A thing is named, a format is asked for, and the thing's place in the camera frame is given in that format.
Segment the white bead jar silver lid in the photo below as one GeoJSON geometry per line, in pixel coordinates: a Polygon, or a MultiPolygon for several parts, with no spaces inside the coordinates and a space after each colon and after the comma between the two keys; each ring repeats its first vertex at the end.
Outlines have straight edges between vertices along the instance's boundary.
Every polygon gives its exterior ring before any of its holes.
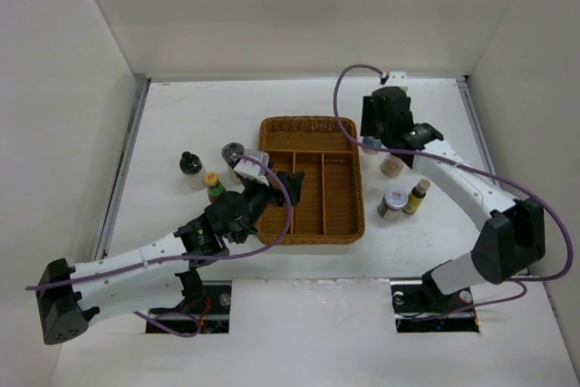
{"type": "Polygon", "coordinates": [[[371,136],[361,137],[361,143],[361,151],[369,155],[377,155],[378,149],[382,147],[381,141],[371,136]]]}

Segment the red sauce bottle yellow cap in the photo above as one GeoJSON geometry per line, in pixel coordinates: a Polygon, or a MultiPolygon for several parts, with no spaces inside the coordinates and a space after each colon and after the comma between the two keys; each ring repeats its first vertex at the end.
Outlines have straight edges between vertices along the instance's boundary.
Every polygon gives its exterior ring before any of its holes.
{"type": "Polygon", "coordinates": [[[227,190],[216,172],[207,172],[204,176],[208,200],[214,204],[227,190]]]}

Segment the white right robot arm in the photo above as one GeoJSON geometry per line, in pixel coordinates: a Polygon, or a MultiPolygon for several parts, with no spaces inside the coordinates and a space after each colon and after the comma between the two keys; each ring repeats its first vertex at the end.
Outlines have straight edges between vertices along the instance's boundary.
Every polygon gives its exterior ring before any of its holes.
{"type": "Polygon", "coordinates": [[[383,87],[363,98],[361,134],[379,140],[409,168],[434,182],[479,232],[470,252],[422,276],[420,299],[427,308],[443,309],[466,287],[499,285],[544,257],[543,207],[467,171],[442,133],[414,121],[411,99],[403,89],[383,87]]]}

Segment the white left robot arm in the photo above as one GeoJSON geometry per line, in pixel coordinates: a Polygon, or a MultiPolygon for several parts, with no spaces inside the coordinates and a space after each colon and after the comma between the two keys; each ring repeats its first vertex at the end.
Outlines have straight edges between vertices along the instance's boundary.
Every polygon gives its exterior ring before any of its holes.
{"type": "Polygon", "coordinates": [[[268,206],[291,210],[300,201],[305,175],[278,171],[273,182],[247,181],[226,191],[204,212],[144,247],[88,263],[59,258],[30,286],[43,341],[62,344],[94,324],[121,314],[164,309],[196,312],[206,295],[198,269],[233,258],[231,244],[256,234],[268,206]]]}

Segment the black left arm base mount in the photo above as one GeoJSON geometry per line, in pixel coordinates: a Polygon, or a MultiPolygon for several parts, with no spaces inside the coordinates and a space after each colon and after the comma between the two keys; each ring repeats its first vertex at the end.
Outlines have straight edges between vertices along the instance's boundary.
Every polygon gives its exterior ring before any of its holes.
{"type": "Polygon", "coordinates": [[[202,281],[198,272],[183,277],[183,299],[174,307],[155,307],[146,316],[146,334],[171,334],[189,338],[200,334],[227,334],[232,305],[231,281],[202,281]]]}

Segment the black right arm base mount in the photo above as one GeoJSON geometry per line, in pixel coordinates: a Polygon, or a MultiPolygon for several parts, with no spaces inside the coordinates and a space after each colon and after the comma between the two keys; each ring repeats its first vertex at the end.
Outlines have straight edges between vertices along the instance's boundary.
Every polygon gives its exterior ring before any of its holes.
{"type": "Polygon", "coordinates": [[[400,334],[478,333],[479,320],[470,307],[469,287],[430,302],[422,293],[420,279],[392,280],[391,302],[395,328],[400,334]]]}

